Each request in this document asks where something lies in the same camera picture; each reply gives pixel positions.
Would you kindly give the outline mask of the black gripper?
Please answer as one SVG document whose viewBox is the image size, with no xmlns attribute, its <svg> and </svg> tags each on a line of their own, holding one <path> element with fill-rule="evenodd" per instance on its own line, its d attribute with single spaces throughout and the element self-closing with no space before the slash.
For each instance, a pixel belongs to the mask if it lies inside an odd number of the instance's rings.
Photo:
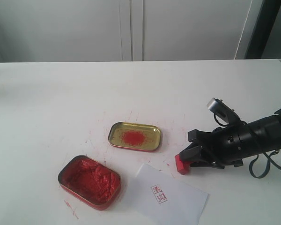
<svg viewBox="0 0 281 225">
<path fill-rule="evenodd" d="M 182 162 L 190 162 L 190 167 L 224 169 L 228 165 L 242 166 L 240 151 L 241 137 L 245 126 L 217 128 L 213 132 L 188 132 L 191 145 L 179 153 Z"/>
</svg>

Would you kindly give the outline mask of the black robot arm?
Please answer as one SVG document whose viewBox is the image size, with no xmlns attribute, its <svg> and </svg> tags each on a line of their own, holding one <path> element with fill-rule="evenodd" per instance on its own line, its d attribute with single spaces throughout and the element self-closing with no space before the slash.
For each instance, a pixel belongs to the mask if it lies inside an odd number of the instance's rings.
<svg viewBox="0 0 281 225">
<path fill-rule="evenodd" d="M 212 132 L 197 129 L 188 132 L 190 145 L 176 156 L 178 169 L 186 165 L 239 167 L 244 158 L 281 150 L 281 109 L 274 115 L 246 123 L 219 99 L 213 98 L 207 107 L 215 121 L 221 119 L 225 124 Z"/>
</svg>

